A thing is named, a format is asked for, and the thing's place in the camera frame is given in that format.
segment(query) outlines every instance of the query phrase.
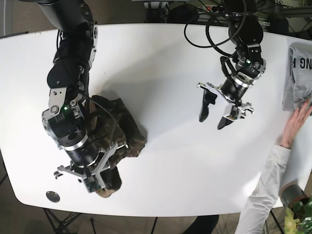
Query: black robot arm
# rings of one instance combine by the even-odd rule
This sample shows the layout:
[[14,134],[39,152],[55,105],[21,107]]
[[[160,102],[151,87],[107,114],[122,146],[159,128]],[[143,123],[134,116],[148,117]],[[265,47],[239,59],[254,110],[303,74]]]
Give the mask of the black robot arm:
[[[212,14],[206,26],[206,36],[214,49],[221,55],[220,58],[222,72],[226,77],[223,85],[215,87],[207,83],[210,87],[215,88],[229,103],[218,129],[227,126],[234,121],[246,117],[246,111],[254,113],[254,109],[250,103],[242,103],[241,99],[251,85],[254,85],[265,72],[266,63],[261,57],[260,43],[263,39],[263,30],[258,22],[257,5],[255,0],[223,0],[225,14],[222,17],[226,18],[229,24],[229,36],[235,35],[232,42],[236,45],[234,54],[228,54],[216,47],[209,34],[209,26],[218,17]],[[212,103],[206,100],[205,97],[210,92],[202,83],[198,87],[205,89],[206,95],[203,99],[205,103]],[[201,111],[200,121],[204,121],[209,111]]]
[[[105,115],[91,113],[92,99],[88,94],[89,70],[95,58],[98,26],[83,0],[21,1],[38,3],[50,22],[58,28],[54,66],[47,78],[51,88],[49,109],[43,111],[42,123],[58,148],[67,152],[71,165],[58,167],[55,177],[70,173],[85,184],[88,192],[104,189],[106,180],[100,173],[110,169],[108,159],[115,153],[118,144],[113,142],[108,149],[97,148],[93,130],[89,129],[94,118],[102,124],[106,123]],[[116,122],[108,111],[101,108]]]

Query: potted plant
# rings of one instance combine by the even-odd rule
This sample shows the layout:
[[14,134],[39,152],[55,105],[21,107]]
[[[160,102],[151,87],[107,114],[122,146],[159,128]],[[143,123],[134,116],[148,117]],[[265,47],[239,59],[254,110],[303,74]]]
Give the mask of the potted plant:
[[280,198],[287,214],[285,234],[312,234],[312,198],[297,183],[287,185]]

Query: camouflage cloth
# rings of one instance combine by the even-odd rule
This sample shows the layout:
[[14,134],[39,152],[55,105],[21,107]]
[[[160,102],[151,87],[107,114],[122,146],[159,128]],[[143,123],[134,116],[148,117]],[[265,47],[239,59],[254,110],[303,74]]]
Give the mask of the camouflage cloth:
[[121,187],[121,179],[116,165],[125,157],[138,157],[145,147],[146,139],[140,133],[136,122],[120,98],[113,101],[101,96],[92,96],[92,98],[117,121],[115,129],[111,133],[114,127],[112,118],[93,102],[88,103],[90,115],[93,116],[88,124],[88,132],[90,132],[90,139],[96,140],[94,142],[96,147],[108,149],[114,142],[119,146],[125,142],[128,144],[128,148],[122,147],[116,150],[115,154],[109,158],[111,169],[101,173],[107,187],[96,191],[96,193],[102,197],[109,197]]

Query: gray t-shirt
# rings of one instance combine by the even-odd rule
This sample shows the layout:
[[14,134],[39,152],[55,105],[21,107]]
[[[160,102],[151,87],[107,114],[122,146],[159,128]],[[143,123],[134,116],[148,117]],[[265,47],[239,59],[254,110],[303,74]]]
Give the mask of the gray t-shirt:
[[312,50],[291,45],[283,98],[283,110],[294,111],[312,93]]

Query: plant pot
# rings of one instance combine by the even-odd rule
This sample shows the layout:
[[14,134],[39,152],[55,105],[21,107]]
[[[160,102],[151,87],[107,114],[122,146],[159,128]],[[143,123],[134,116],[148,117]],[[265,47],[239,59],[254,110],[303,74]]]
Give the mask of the plant pot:
[[293,208],[293,204],[296,201],[301,201],[303,204],[307,204],[309,201],[309,197],[295,183],[286,185],[281,192],[280,198],[284,207],[289,207],[290,209]]

